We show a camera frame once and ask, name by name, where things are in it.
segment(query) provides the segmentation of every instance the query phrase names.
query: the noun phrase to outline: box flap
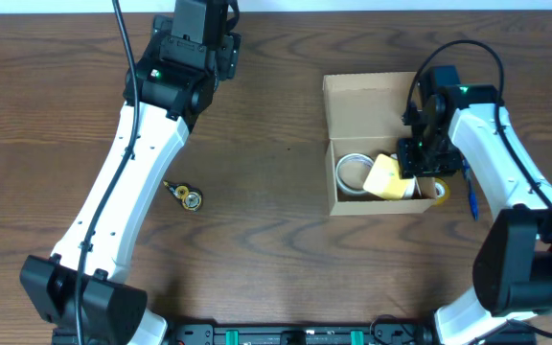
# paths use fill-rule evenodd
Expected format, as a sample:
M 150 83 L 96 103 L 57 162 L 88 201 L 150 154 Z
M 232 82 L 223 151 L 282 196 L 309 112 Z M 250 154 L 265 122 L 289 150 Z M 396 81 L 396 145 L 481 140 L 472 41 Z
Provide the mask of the box flap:
M 402 123 L 414 72 L 325 76 L 331 139 L 410 137 Z

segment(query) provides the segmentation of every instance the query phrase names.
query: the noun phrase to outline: cardboard box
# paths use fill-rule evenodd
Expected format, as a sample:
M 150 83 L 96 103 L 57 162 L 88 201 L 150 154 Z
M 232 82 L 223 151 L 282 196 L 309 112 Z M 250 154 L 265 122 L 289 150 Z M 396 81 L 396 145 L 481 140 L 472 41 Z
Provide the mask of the cardboard box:
M 398 139 L 411 136 L 402 123 L 414 73 L 325 76 L 323 93 L 330 144 L 325 157 L 331 216 L 422 213 L 436 202 L 433 178 L 419 178 L 421 195 L 383 200 L 374 195 L 344 195 L 335 184 L 335 164 L 348 153 L 375 159 L 396 151 Z

